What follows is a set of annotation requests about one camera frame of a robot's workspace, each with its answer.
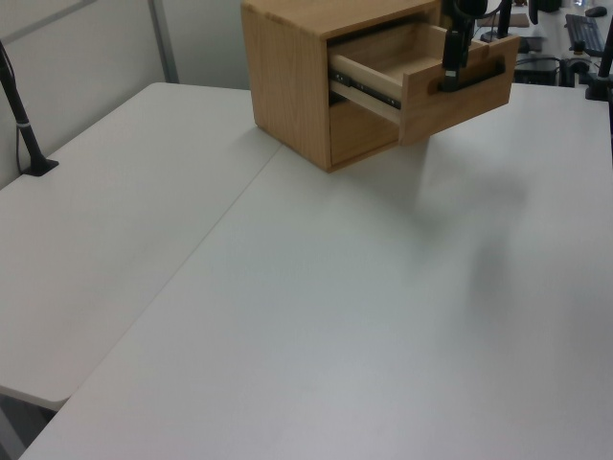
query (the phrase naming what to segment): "wooden panel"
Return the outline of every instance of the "wooden panel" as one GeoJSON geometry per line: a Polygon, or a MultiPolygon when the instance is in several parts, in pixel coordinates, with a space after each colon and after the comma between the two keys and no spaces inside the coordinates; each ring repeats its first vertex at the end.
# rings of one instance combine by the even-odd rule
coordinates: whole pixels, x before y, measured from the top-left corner
{"type": "Polygon", "coordinates": [[[400,143],[416,143],[508,103],[518,46],[518,37],[504,38],[489,46],[477,43],[469,53],[468,68],[461,71],[461,77],[471,79],[478,72],[488,70],[487,67],[493,67],[497,59],[504,60],[506,72],[454,93],[438,91],[437,84],[443,79],[441,67],[406,74],[400,117],[400,143]]]}
{"type": "Polygon", "coordinates": [[[242,25],[256,124],[327,169],[326,42],[246,8],[242,25]]]}
{"type": "Polygon", "coordinates": [[[397,145],[398,126],[350,101],[329,108],[332,166],[397,145]]]}
{"type": "Polygon", "coordinates": [[[243,5],[323,39],[420,12],[438,18],[440,11],[439,0],[245,0],[243,5]]]}
{"type": "Polygon", "coordinates": [[[396,126],[400,125],[400,110],[397,108],[393,108],[382,101],[375,99],[369,96],[362,91],[349,88],[348,86],[344,86],[339,82],[330,81],[329,87],[336,94],[340,94],[344,98],[353,101],[354,103],[361,105],[367,110],[373,112],[374,114],[389,120],[394,123],[396,126]]]}

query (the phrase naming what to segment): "black cable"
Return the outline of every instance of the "black cable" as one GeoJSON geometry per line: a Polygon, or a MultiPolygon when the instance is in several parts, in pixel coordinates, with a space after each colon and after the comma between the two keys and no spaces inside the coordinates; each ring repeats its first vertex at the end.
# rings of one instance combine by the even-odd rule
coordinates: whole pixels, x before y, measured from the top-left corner
{"type": "Polygon", "coordinates": [[[23,171],[21,171],[21,162],[19,161],[19,126],[15,127],[15,131],[17,133],[15,136],[15,159],[17,160],[17,170],[19,171],[19,175],[22,175],[23,171]]]}
{"type": "Polygon", "coordinates": [[[482,14],[480,16],[474,16],[472,14],[466,14],[465,12],[460,10],[460,5],[458,5],[458,1],[459,0],[453,0],[453,11],[456,14],[458,14],[462,19],[468,19],[468,20],[487,19],[489,17],[495,16],[499,11],[502,10],[503,4],[505,3],[505,0],[502,0],[494,11],[486,12],[485,14],[482,14]]]}
{"type": "Polygon", "coordinates": [[[11,71],[12,80],[15,81],[15,73],[12,70],[11,60],[9,59],[9,55],[7,55],[7,50],[4,49],[4,46],[2,45],[1,41],[0,41],[0,52],[2,52],[2,57],[4,58],[5,62],[9,65],[9,70],[11,71]]]}
{"type": "Polygon", "coordinates": [[[555,60],[556,62],[562,62],[562,59],[558,59],[557,57],[526,57],[524,59],[519,59],[515,65],[527,64],[528,62],[538,62],[540,60],[555,60]]]}

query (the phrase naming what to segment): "black stand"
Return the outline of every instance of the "black stand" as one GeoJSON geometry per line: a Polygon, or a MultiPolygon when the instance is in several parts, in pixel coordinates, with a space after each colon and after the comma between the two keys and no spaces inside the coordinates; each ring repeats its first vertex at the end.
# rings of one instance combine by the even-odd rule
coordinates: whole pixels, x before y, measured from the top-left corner
{"type": "MultiPolygon", "coordinates": [[[[485,32],[481,35],[481,41],[491,43],[492,41],[500,38],[504,38],[509,35],[509,24],[511,23],[511,0],[503,0],[502,8],[498,13],[498,26],[496,32],[485,32]]],[[[495,21],[496,16],[492,17],[492,22],[495,21]]]]}
{"type": "Polygon", "coordinates": [[[601,68],[598,75],[592,79],[589,87],[585,90],[585,99],[590,101],[608,101],[609,88],[612,86],[609,72],[611,71],[611,61],[613,60],[613,20],[609,25],[609,33],[604,43],[602,52],[601,68]]]}
{"type": "Polygon", "coordinates": [[[19,93],[17,92],[17,85],[9,63],[9,57],[7,56],[7,52],[5,51],[1,41],[0,81],[4,87],[4,92],[7,95],[9,104],[11,105],[12,114],[17,122],[17,127],[19,128],[23,141],[26,143],[26,147],[30,153],[30,167],[23,173],[40,177],[56,167],[58,162],[48,160],[40,152],[38,142],[36,142],[36,137],[34,136],[34,131],[30,125],[30,120],[28,120],[28,115],[26,114],[26,109],[24,108],[21,98],[19,97],[19,93]]]}

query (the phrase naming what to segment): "white table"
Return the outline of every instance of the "white table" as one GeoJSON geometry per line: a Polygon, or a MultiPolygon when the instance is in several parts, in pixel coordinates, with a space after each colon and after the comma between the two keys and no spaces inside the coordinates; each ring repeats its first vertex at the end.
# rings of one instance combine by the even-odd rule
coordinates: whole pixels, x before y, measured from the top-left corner
{"type": "Polygon", "coordinates": [[[580,90],[333,174],[283,148],[23,460],[610,458],[612,229],[580,90]]]}
{"type": "Polygon", "coordinates": [[[247,91],[154,84],[0,192],[0,394],[79,388],[280,147],[247,91]]]}

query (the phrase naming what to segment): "robotic arm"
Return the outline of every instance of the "robotic arm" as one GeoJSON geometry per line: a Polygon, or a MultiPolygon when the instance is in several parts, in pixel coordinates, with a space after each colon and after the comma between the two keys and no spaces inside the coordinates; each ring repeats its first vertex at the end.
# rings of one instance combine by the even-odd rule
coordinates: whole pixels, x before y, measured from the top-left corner
{"type": "MultiPolygon", "coordinates": [[[[488,0],[443,0],[443,25],[447,28],[443,51],[443,91],[459,89],[460,69],[466,67],[475,20],[493,17],[501,12],[500,21],[503,21],[503,16],[508,21],[511,16],[511,0],[501,0],[494,11],[486,13],[487,10],[488,0]]],[[[529,2],[529,15],[532,22],[537,24],[536,0],[529,2]]]]}

